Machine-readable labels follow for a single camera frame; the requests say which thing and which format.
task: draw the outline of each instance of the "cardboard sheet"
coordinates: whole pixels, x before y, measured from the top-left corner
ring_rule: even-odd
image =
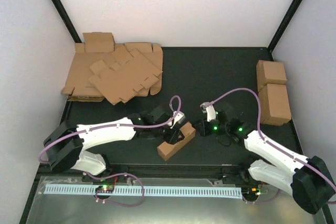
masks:
[[[109,66],[103,61],[91,65],[92,83],[112,104],[126,103],[141,89],[149,89],[158,82],[162,71],[146,59],[137,49],[130,53],[120,46],[113,53],[115,63]]]

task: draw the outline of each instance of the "small cardboard box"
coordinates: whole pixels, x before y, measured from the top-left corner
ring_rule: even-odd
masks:
[[[165,161],[171,158],[176,152],[178,152],[184,145],[189,143],[190,140],[195,137],[196,130],[191,126],[190,122],[187,122],[185,125],[183,125],[180,130],[184,135],[184,140],[181,140],[176,144],[163,142],[158,146],[157,152]]]
[[[285,84],[287,81],[282,62],[260,60],[257,63],[257,84],[260,91],[266,84]]]
[[[285,85],[267,84],[259,92],[261,123],[283,125],[291,120],[288,93]]]

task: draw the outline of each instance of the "black frame edge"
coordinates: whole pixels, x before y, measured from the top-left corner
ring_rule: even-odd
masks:
[[[273,36],[273,39],[271,40],[271,42],[270,42],[270,44],[267,48],[270,52],[272,52],[275,49],[275,47],[277,46],[280,38],[284,34],[287,26],[289,25],[289,23],[290,23],[291,19],[293,18],[295,12],[299,8],[301,2],[302,2],[302,0],[293,0],[292,3],[290,4],[284,18],[282,19],[276,33]]]
[[[51,0],[52,3],[54,4],[59,16],[61,17],[61,19],[63,20],[65,26],[67,27],[70,35],[72,36],[73,40],[75,43],[81,43],[81,39],[78,36],[78,33],[74,27],[74,25],[72,24],[72,21],[67,13],[67,11],[65,10],[61,0]]]

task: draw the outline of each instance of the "wire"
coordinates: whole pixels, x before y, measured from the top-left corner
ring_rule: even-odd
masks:
[[[125,124],[125,123],[112,123],[112,124],[107,124],[107,125],[102,125],[102,126],[96,126],[96,127],[92,127],[89,129],[89,131],[96,131],[96,130],[99,130],[99,129],[103,129],[103,128],[108,128],[108,127],[133,127],[133,128],[142,128],[142,129],[152,129],[152,128],[158,128],[158,127],[162,127],[166,124],[169,124],[170,122],[172,122],[175,117],[177,117],[178,113],[181,111],[181,105],[182,105],[182,101],[181,101],[181,98],[178,96],[178,95],[174,95],[170,101],[169,101],[169,107],[171,108],[172,111],[174,111],[173,109],[173,101],[174,99],[177,99],[178,100],[178,107],[177,107],[177,110],[175,112],[175,114],[169,118],[166,122],[164,123],[160,123],[160,124],[156,124],[156,125],[135,125],[135,124]],[[42,159],[42,156],[43,154],[49,150],[50,148],[52,148],[53,146],[55,146],[56,144],[64,141],[65,139],[68,139],[70,137],[73,137],[73,136],[76,136],[76,135],[79,135],[79,134],[82,134],[82,133],[85,133],[86,130],[82,130],[82,131],[76,131],[76,132],[73,132],[73,133],[70,133],[68,135],[65,135],[61,138],[59,138],[58,140],[52,142],[51,144],[47,145],[42,151],[40,151],[40,153],[38,154],[38,160],[40,163],[43,163],[43,164],[49,164],[49,161],[47,160],[43,160]]]
[[[208,106],[218,102],[220,99],[222,99],[223,97],[227,96],[228,94],[231,94],[233,92],[236,92],[236,91],[248,91],[250,92],[251,94],[254,95],[254,97],[256,98],[257,100],[257,103],[258,103],[258,119],[257,119],[257,129],[258,129],[258,133],[261,137],[262,140],[265,141],[265,143],[269,144],[270,146],[272,146],[273,148],[275,148],[276,150],[280,151],[281,153],[285,154],[286,156],[290,157],[293,159],[293,161],[297,161],[299,162],[300,164],[304,165],[305,167],[311,169],[313,172],[315,172],[317,175],[319,175],[321,178],[323,178],[331,187],[332,189],[336,192],[336,185],[330,180],[328,179],[323,173],[321,173],[319,170],[317,170],[316,168],[312,167],[311,165],[307,164],[306,162],[298,159],[298,158],[294,158],[293,155],[291,155],[290,153],[286,152],[285,150],[283,150],[282,148],[279,148],[277,147],[275,144],[271,143],[270,141],[268,140],[265,140],[265,137],[263,136],[263,133],[261,132],[261,129],[260,129],[260,118],[261,118],[261,105],[260,105],[260,99],[258,97],[258,95],[251,89],[247,89],[247,88],[237,88],[237,89],[232,89],[228,92],[226,92],[225,94],[221,95],[220,97],[218,97],[217,99],[215,99],[214,101],[210,102]],[[336,204],[336,200],[335,201],[329,201],[328,204],[331,204],[331,205],[335,205]]]
[[[245,201],[245,203],[251,203],[251,204],[254,204],[254,205],[261,205],[261,204],[265,204],[265,203],[270,203],[272,202],[273,200],[275,200],[276,198],[279,197],[279,195],[281,194],[281,190],[278,189],[277,193],[274,195],[274,197],[268,199],[268,200],[265,200],[265,201],[262,201],[262,202],[256,202],[256,201],[248,201],[247,199],[245,199],[245,197],[242,195],[243,197],[243,201]]]
[[[102,191],[97,191],[96,194],[95,194],[95,198],[98,201],[112,203],[112,204],[115,204],[115,205],[118,205],[118,206],[122,206],[122,207],[137,207],[137,206],[141,205],[144,202],[144,200],[145,200],[145,188],[144,188],[141,180],[138,177],[136,177],[135,175],[133,175],[133,174],[130,174],[130,173],[116,173],[116,174],[113,174],[113,175],[110,175],[110,176],[107,176],[107,177],[101,177],[100,178],[100,177],[93,176],[90,173],[87,173],[87,172],[85,172],[85,173],[90,178],[93,178],[93,179],[96,179],[96,180],[115,178],[115,177],[118,177],[118,176],[130,176],[132,178],[135,178],[139,182],[139,184],[141,186],[141,199],[137,203],[135,203],[135,204],[124,204],[124,203],[120,203],[120,202],[117,202],[117,201],[114,201],[114,200],[100,199],[100,198],[98,198],[98,193],[100,193]]]

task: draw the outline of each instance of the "metal frame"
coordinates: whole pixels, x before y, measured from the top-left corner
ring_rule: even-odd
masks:
[[[73,40],[75,43],[81,43],[81,39],[79,38],[78,36],[78,33],[70,19],[70,17],[68,16],[61,0],[51,0],[52,3],[54,4],[59,16],[61,17],[61,19],[63,20],[65,26],[67,27],[70,35],[72,36]],[[284,34],[287,26],[289,25],[291,19],[293,18],[296,10],[298,9],[298,7],[300,6],[302,0],[293,0],[291,5],[289,6],[284,18],[282,19],[276,33],[274,34],[273,36],[273,39],[271,40],[267,50],[268,50],[268,53],[269,53],[269,56],[270,56],[270,59],[273,60],[273,57],[272,57],[272,51],[275,49],[277,43],[279,42],[279,40],[281,39],[282,35]],[[63,111],[63,114],[62,114],[62,117],[61,117],[61,122],[63,122],[64,120],[66,120],[68,117],[69,117],[69,114],[70,114],[70,111],[71,111],[71,105],[72,105],[72,102],[67,102],[66,105],[65,105],[65,108],[64,108],[64,111]],[[298,147],[300,149],[300,154],[302,154],[302,149],[301,149],[301,146],[299,144],[299,139],[298,139],[298,136],[297,136],[297,133],[296,133],[296,129],[295,129],[295,126],[293,124],[293,121],[290,122],[291,123],[291,126],[293,128],[293,131],[295,133],[295,138],[296,138],[296,141],[298,143]],[[137,172],[141,171],[141,167],[128,167],[127,169],[132,169],[132,170],[138,170]],[[158,171],[158,175],[160,174],[160,170],[162,172],[162,169],[163,167],[159,168],[157,171]],[[220,173],[222,173],[223,171],[219,169],[219,167],[211,167],[211,169],[208,170],[208,172],[206,172],[206,176],[208,176],[209,178],[210,177],[217,177]],[[81,173],[73,173],[73,172],[68,172],[67,175],[71,175],[73,174],[74,176],[78,176],[78,175],[81,175]],[[26,206],[24,208],[24,211],[23,211],[23,214],[22,214],[22,217],[21,217],[21,220],[20,220],[20,223],[24,224],[26,223],[26,220],[28,218],[28,214],[29,214],[29,211],[31,209],[31,205],[33,203],[33,200],[34,200],[34,195],[35,195],[35,192],[36,192],[36,189],[37,189],[37,186],[38,186],[38,183],[39,183],[39,179],[41,176],[50,176],[50,175],[55,175],[57,176],[57,174],[51,174],[50,172],[50,169],[47,165],[43,165],[41,164],[39,166],[39,169],[37,171],[37,174],[35,176],[35,179],[34,179],[34,182],[32,184],[32,189],[29,193],[29,196],[28,196],[28,199],[27,199],[27,203],[26,203]],[[194,173],[192,174],[188,174],[188,176],[193,176],[193,177],[197,177],[197,175]],[[332,224],[334,223],[333,222],[333,219],[332,219],[332,216],[331,216],[331,213],[330,213],[330,209],[329,207],[326,205],[324,207],[322,207],[322,210],[323,210],[323,213],[324,213],[324,216],[326,218],[326,222],[327,224]]]
[[[297,9],[299,8],[301,2],[302,2],[302,0],[293,0],[292,3],[290,4],[284,18],[282,19],[276,33],[273,36],[273,39],[271,40],[271,42],[270,42],[270,44],[267,48],[270,52],[273,52],[273,50],[277,46],[279,40],[281,39],[282,35],[284,34],[287,26],[289,25],[290,21],[292,20],[294,14],[297,11]]]

